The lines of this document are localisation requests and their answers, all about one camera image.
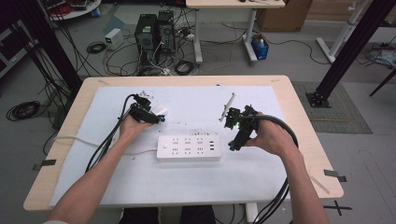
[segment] hand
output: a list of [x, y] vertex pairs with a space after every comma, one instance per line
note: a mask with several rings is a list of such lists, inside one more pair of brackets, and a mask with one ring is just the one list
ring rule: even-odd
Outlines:
[[280, 158], [286, 155], [285, 152], [291, 149], [297, 149], [297, 146], [293, 143], [293, 139], [286, 130], [278, 124], [265, 119], [260, 120], [257, 136], [247, 140], [246, 146], [260, 147]]
[[126, 138], [133, 141], [144, 129], [150, 126], [152, 126], [151, 123], [138, 122], [128, 115], [120, 125], [120, 138]]

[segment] gray rug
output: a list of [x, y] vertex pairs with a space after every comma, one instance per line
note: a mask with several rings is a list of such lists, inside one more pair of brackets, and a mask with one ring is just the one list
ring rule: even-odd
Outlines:
[[332, 108], [313, 108], [309, 105], [305, 93], [314, 92], [318, 82], [291, 83], [317, 133], [373, 133], [341, 83], [329, 98]]

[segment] cable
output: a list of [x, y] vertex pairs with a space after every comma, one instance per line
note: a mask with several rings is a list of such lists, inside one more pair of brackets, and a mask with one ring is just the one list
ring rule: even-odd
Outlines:
[[[103, 67], [104, 67], [104, 69], [105, 69], [105, 72], [106, 72], [108, 75], [116, 75], [116, 76], [120, 76], [120, 77], [128, 77], [128, 76], [131, 76], [131, 75], [135, 74], [135, 73], [138, 71], [138, 65], [136, 66], [136, 69], [135, 69], [132, 73], [128, 73], [128, 71], [124, 70], [123, 67], [124, 67], [125, 65], [127, 65], [127, 64], [130, 64], [130, 63], [137, 63], [137, 64], [139, 64], [141, 54], [140, 54], [139, 59], [138, 59], [137, 61], [126, 63], [126, 64], [124, 64], [123, 66], [117, 66], [117, 65], [110, 65], [110, 64], [108, 64], [108, 62], [110, 61], [110, 59], [111, 59], [116, 53], [118, 53], [118, 52], [121, 51], [122, 49], [131, 47], [131, 46], [134, 46], [134, 45], [136, 45], [136, 44], [126, 45], [126, 46], [124, 46], [124, 47], [122, 47], [122, 48], [120, 48], [120, 49], [117, 49], [116, 51], [112, 52], [110, 56], [107, 56], [107, 53], [109, 52], [109, 50], [107, 50], [107, 52], [106, 52], [106, 54], [105, 54], [105, 56], [104, 56], [104, 58], [103, 58]], [[110, 71], [109, 67], [117, 67], [117, 68], [120, 69], [120, 72], [119, 72], [119, 73], [112, 72], [112, 71]]]
[[[291, 129], [291, 127], [287, 123], [285, 123], [281, 119], [278, 119], [276, 117], [269, 116], [269, 115], [254, 115], [254, 116], [244, 116], [244, 117], [238, 117], [238, 118], [240, 118], [240, 119], [266, 119], [266, 120], [270, 120], [273, 123], [276, 123], [280, 127], [282, 127], [283, 129], [285, 129], [290, 134], [291, 138], [293, 139], [294, 144], [298, 147], [298, 140], [297, 140], [297, 136], [295, 135], [294, 131]], [[285, 198], [288, 195], [288, 193], [289, 193], [289, 183], [288, 183], [288, 179], [286, 178], [285, 182], [283, 183], [283, 186], [279, 190], [278, 194], [275, 196], [275, 198], [271, 202], [269, 202], [259, 212], [259, 214], [254, 219], [253, 223], [262, 224], [265, 220], [267, 220], [276, 211], [276, 209], [283, 203], [283, 201], [285, 200]], [[267, 212], [260, 217], [260, 215], [262, 214], [262, 212], [266, 208], [268, 208]]]
[[244, 215], [242, 216], [242, 218], [241, 218], [241, 220], [239, 220], [236, 224], [240, 224], [244, 219], [245, 219], [245, 216], [247, 215], [247, 209], [246, 209], [246, 207], [244, 206]]
[[93, 152], [93, 154], [90, 158], [90, 161], [88, 162], [87, 168], [85, 169], [85, 173], [87, 173], [89, 170], [91, 170], [91, 168], [106, 155], [106, 153], [108, 151], [108, 147], [111, 144], [114, 134], [116, 133], [117, 129], [120, 127], [125, 116], [127, 116], [128, 112], [125, 113], [125, 107], [126, 107], [126, 104], [128, 103], [129, 98], [131, 98], [132, 96], [134, 96], [134, 95], [131, 94], [125, 98], [125, 101], [124, 101], [124, 104], [123, 104], [123, 107], [121, 110], [121, 114], [118, 117], [118, 121], [117, 121], [116, 125], [114, 126], [113, 130], [111, 130], [110, 134], [101, 143], [101, 145], [99, 145], [99, 147]]
[[273, 42], [269, 41], [264, 35], [263, 35], [262, 37], [263, 37], [268, 43], [273, 44], [273, 45], [283, 45], [283, 44], [286, 44], [286, 43], [289, 43], [289, 42], [296, 42], [296, 43], [304, 44], [304, 45], [306, 45], [307, 47], [309, 47], [309, 50], [310, 50], [310, 52], [309, 52], [309, 57], [311, 58], [312, 61], [314, 61], [315, 63], [319, 63], [319, 64], [330, 64], [330, 63], [321, 63], [321, 62], [316, 61], [316, 60], [312, 57], [312, 51], [313, 51], [313, 50], [312, 50], [311, 46], [309, 46], [308, 44], [306, 44], [306, 43], [303, 42], [303, 41], [300, 41], [300, 40], [287, 40], [287, 41], [284, 41], [284, 42], [281, 42], [281, 43], [273, 43]]
[[143, 150], [143, 151], [139, 151], [139, 152], [135, 152], [135, 153], [124, 153], [124, 155], [132, 155], [132, 156], [136, 156], [136, 155], [140, 155], [146, 152], [150, 152], [150, 151], [157, 151], [156, 148], [153, 149], [147, 149], [147, 150]]
[[186, 60], [180, 59], [178, 64], [175, 66], [175, 71], [180, 76], [186, 76], [194, 69], [195, 64]]
[[52, 137], [53, 135], [55, 135], [57, 132], [59, 132], [59, 130], [57, 130], [55, 133], [53, 133], [53, 134], [47, 139], [46, 143], [44, 143], [44, 146], [43, 146], [43, 153], [44, 153], [44, 155], [46, 155], [46, 156], [49, 155], [49, 154], [46, 152], [46, 145], [47, 145], [47, 143], [49, 142], [49, 140], [51, 139], [51, 137]]
[[103, 41], [95, 41], [87, 47], [87, 52], [90, 54], [98, 54], [106, 49], [106, 44]]
[[92, 146], [94, 146], [94, 147], [99, 147], [99, 145], [96, 144], [96, 143], [92, 143], [92, 142], [90, 142], [90, 141], [88, 141], [88, 140], [84, 140], [84, 139], [82, 139], [82, 138], [80, 138], [80, 137], [78, 137], [78, 136], [74, 136], [74, 135], [56, 136], [56, 137], [52, 138], [52, 141], [55, 142], [55, 141], [58, 140], [58, 139], [76, 139], [76, 140], [78, 140], [78, 141], [80, 141], [80, 142], [83, 142], [83, 143], [92, 145]]
[[25, 102], [15, 105], [8, 110], [6, 118], [11, 121], [37, 118], [48, 108], [48, 106], [45, 105], [46, 108], [37, 114], [40, 106], [42, 105], [38, 101]]

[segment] wall outlet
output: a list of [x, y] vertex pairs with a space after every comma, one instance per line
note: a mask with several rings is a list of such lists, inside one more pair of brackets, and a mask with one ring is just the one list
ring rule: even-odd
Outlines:
[[219, 161], [218, 135], [169, 135], [158, 139], [159, 161]]

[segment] electrical cord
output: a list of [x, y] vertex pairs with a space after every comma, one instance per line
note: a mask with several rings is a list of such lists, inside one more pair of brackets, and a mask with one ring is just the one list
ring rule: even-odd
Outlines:
[[43, 146], [43, 153], [44, 153], [44, 155], [46, 155], [46, 156], [49, 155], [48, 152], [46, 152], [47, 143], [50, 141], [50, 139], [52, 138], [52, 136], [55, 135], [57, 132], [59, 132], [59, 130], [57, 130], [55, 133], [53, 133], [53, 134], [47, 139], [46, 143], [44, 143], [44, 146]]
[[106, 44], [103, 41], [95, 41], [87, 47], [87, 52], [90, 54], [98, 54], [106, 49]]
[[272, 44], [272, 45], [283, 45], [283, 44], [286, 44], [286, 43], [290, 43], [290, 42], [296, 42], [296, 43], [300, 43], [300, 44], [304, 44], [304, 45], [306, 45], [307, 47], [309, 47], [309, 50], [310, 50], [310, 52], [309, 52], [309, 57], [311, 58], [311, 60], [312, 61], [314, 61], [315, 63], [319, 63], [319, 64], [330, 64], [330, 63], [321, 63], [321, 62], [318, 62], [317, 60], [315, 60], [313, 57], [312, 57], [312, 48], [311, 48], [311, 46], [309, 46], [308, 44], [306, 44], [305, 42], [303, 42], [303, 41], [300, 41], [300, 40], [287, 40], [287, 41], [284, 41], [284, 42], [281, 42], [281, 43], [274, 43], [274, 42], [271, 42], [271, 41], [269, 41], [265, 36], [262, 36], [268, 43], [270, 43], [270, 44]]
[[[138, 71], [138, 65], [136, 66], [135, 70], [134, 70], [132, 73], [129, 73], [128, 71], [124, 70], [123, 67], [126, 66], [127, 64], [130, 64], [130, 63], [137, 63], [137, 64], [139, 64], [140, 58], [141, 58], [141, 54], [140, 54], [139, 59], [138, 59], [137, 61], [126, 63], [126, 64], [124, 64], [123, 66], [117, 66], [117, 65], [108, 64], [108, 62], [110, 61], [110, 59], [111, 59], [114, 55], [116, 55], [118, 52], [120, 52], [122, 49], [131, 47], [131, 46], [134, 46], [134, 45], [135, 45], [135, 44], [130, 44], [130, 45], [123, 46], [122, 48], [117, 49], [117, 50], [115, 50], [114, 52], [112, 52], [110, 56], [107, 56], [107, 53], [108, 53], [108, 50], [107, 50], [107, 52], [106, 52], [106, 54], [105, 54], [105, 56], [104, 56], [104, 58], [103, 58], [103, 66], [104, 66], [105, 72], [106, 72], [108, 75], [116, 75], [116, 76], [120, 76], [120, 77], [128, 77], [128, 76], [131, 76], [131, 75], [135, 74], [135, 73]], [[119, 72], [119, 73], [112, 72], [112, 71], [110, 71], [109, 67], [116, 67], [116, 68], [119, 68], [119, 69], [120, 69], [120, 72]]]
[[[298, 147], [298, 140], [297, 140], [297, 136], [295, 135], [294, 131], [291, 129], [291, 127], [287, 123], [285, 123], [283, 120], [281, 120], [279, 118], [276, 118], [274, 116], [269, 116], [269, 115], [254, 115], [254, 116], [244, 116], [244, 117], [238, 117], [238, 118], [240, 118], [240, 119], [254, 118], [254, 119], [270, 120], [273, 123], [276, 123], [283, 129], [285, 129], [286, 132], [288, 132], [290, 134], [294, 144]], [[278, 194], [275, 196], [275, 198], [271, 202], [269, 202], [260, 211], [260, 213], [254, 219], [253, 223], [262, 224], [265, 220], [267, 220], [276, 211], [276, 209], [283, 203], [283, 201], [285, 200], [288, 193], [289, 193], [289, 182], [288, 182], [288, 179], [286, 178], [285, 182], [283, 183], [283, 186], [280, 189], [280, 191], [278, 192]], [[266, 208], [268, 208], [267, 212], [262, 217], [260, 217], [261, 213], [263, 213], [263, 211]]]
[[175, 71], [180, 76], [186, 76], [195, 68], [195, 64], [188, 62], [186, 60], [180, 59], [180, 61], [175, 66]]
[[[236, 224], [240, 224], [244, 219], [245, 216], [247, 214], [247, 210], [245, 207], [242, 208], [244, 210], [244, 215], [242, 215], [241, 219], [236, 223]], [[230, 224], [233, 224], [233, 221], [235, 219], [235, 204], [233, 204], [233, 218], [230, 221]], [[219, 223], [219, 224], [224, 224], [223, 222], [221, 222], [218, 218], [215, 217], [215, 220]]]
[[111, 144], [112, 138], [114, 136], [114, 134], [116, 133], [117, 129], [120, 127], [123, 119], [128, 116], [128, 111], [125, 113], [125, 108], [126, 108], [126, 104], [128, 103], [129, 98], [131, 98], [132, 96], [134, 96], [133, 94], [128, 95], [125, 98], [122, 110], [121, 110], [121, 114], [118, 117], [118, 121], [116, 123], [116, 125], [114, 126], [113, 130], [111, 130], [110, 134], [105, 138], [105, 140], [99, 145], [99, 147], [93, 152], [90, 161], [88, 162], [87, 168], [85, 169], [85, 173], [87, 173], [89, 170], [91, 170], [91, 168], [97, 164], [97, 162], [99, 162], [99, 160], [101, 160], [107, 153], [108, 151], [108, 147]]
[[46, 108], [42, 110], [39, 114], [37, 114], [40, 106], [42, 105], [38, 101], [25, 102], [19, 105], [15, 105], [8, 110], [6, 118], [11, 121], [37, 118], [38, 116], [42, 115], [44, 111], [46, 111], [46, 109], [48, 108], [48, 106], [45, 105]]

